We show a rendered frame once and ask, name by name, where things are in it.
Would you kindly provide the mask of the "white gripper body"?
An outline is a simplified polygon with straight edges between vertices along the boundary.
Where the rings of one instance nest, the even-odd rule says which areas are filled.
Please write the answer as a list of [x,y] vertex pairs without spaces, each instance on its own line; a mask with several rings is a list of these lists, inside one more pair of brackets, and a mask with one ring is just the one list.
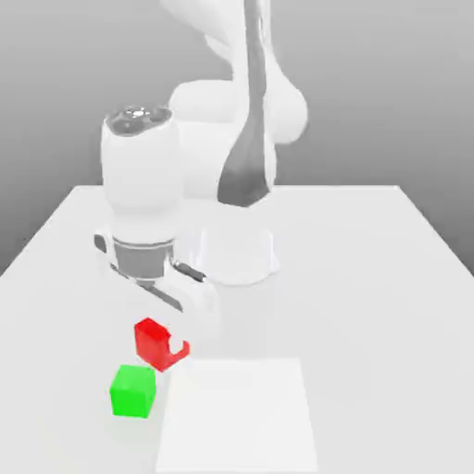
[[178,312],[168,324],[172,334],[215,334],[220,308],[218,293],[206,274],[181,261],[166,261],[165,275],[139,281],[109,265],[119,276],[142,288]]

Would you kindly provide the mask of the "small red cube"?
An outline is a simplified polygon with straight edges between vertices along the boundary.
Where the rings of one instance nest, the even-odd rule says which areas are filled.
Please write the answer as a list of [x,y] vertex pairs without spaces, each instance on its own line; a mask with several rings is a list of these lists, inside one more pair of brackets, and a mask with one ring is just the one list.
[[190,354],[190,345],[186,341],[182,342],[181,350],[173,352],[170,332],[151,318],[134,325],[134,339],[137,355],[160,372],[165,372]]

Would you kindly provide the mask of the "small green cube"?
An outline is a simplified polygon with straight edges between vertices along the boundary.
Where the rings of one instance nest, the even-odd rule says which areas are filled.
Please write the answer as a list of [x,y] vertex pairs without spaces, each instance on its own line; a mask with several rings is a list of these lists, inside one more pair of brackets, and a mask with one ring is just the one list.
[[148,418],[156,398],[156,373],[149,367],[121,365],[109,395],[114,416]]

